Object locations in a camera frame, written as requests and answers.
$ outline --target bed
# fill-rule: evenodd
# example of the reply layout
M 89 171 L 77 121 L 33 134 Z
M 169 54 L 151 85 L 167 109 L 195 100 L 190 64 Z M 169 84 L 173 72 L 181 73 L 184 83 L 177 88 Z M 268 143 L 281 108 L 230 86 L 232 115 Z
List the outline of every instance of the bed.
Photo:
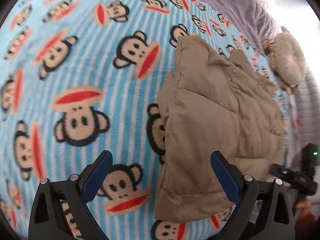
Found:
M 161 132 L 157 93 L 173 72 L 177 36 L 198 35 L 226 57 L 242 49 L 277 86 L 274 99 L 288 118 L 260 44 L 279 31 L 255 0 L 19 0 L 0 29 L 0 204 L 11 226 L 27 237 L 40 179 L 79 174 L 106 149 L 129 193 L 144 196 L 113 212 L 114 197 L 102 187 L 89 203 L 110 239 L 216 235 L 233 209 L 187 224 L 154 219 L 165 155 L 153 134 Z

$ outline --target red monkey mouth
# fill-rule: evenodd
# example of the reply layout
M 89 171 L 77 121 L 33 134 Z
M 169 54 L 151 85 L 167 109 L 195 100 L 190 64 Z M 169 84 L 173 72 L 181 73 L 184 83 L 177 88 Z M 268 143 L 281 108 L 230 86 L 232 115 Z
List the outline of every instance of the red monkey mouth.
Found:
M 122 202 L 120 204 L 113 206 L 112 208 L 109 208 L 107 211 L 108 212 L 119 212 L 122 210 L 127 210 L 130 208 L 133 208 L 133 207 L 139 205 L 141 202 L 143 202 L 148 196 L 149 195 L 147 194 L 147 195 L 143 195 L 143 196 Z
M 67 94 L 58 100 L 55 101 L 54 104 L 56 105 L 63 105 L 63 104 L 69 104 L 69 103 L 74 103 L 74 102 L 80 102 L 86 99 L 90 98 L 95 98 L 100 96 L 101 93 L 96 92 L 96 91 L 78 91 L 74 93 Z
M 214 224 L 215 228 L 219 229 L 220 225 L 219 225 L 219 222 L 218 222 L 216 216 L 215 216 L 215 215 L 212 215 L 212 216 L 210 217 L 210 219 L 211 219 L 212 223 Z
M 190 6 L 188 5 L 186 0 L 180 0 L 182 3 L 182 7 L 186 10 L 186 11 L 190 11 Z
M 146 57 L 145 61 L 143 62 L 138 78 L 141 78 L 143 75 L 145 75 L 147 73 L 147 71 L 152 67 L 155 59 L 157 58 L 158 55 L 158 51 L 159 51 L 159 45 L 156 45 L 148 54 L 148 56 Z
M 184 233 L 185 233 L 185 231 L 186 231 L 186 227 L 187 227 L 187 224 L 186 224 L 186 223 L 180 224 L 179 230 L 178 230 L 177 240 L 182 240 L 182 239 L 183 239 Z
M 19 107 L 22 90 L 23 90 L 23 69 L 22 68 L 17 70 L 14 83 L 15 83 L 15 91 L 14 91 L 14 97 L 13 97 L 12 112 L 16 113 Z
M 34 170 L 38 180 L 41 180 L 42 178 L 44 178 L 44 170 L 43 170 L 43 164 L 42 164 L 42 146 L 41 146 L 41 140 L 40 140 L 39 124 L 33 125 L 32 153 L 33 153 Z

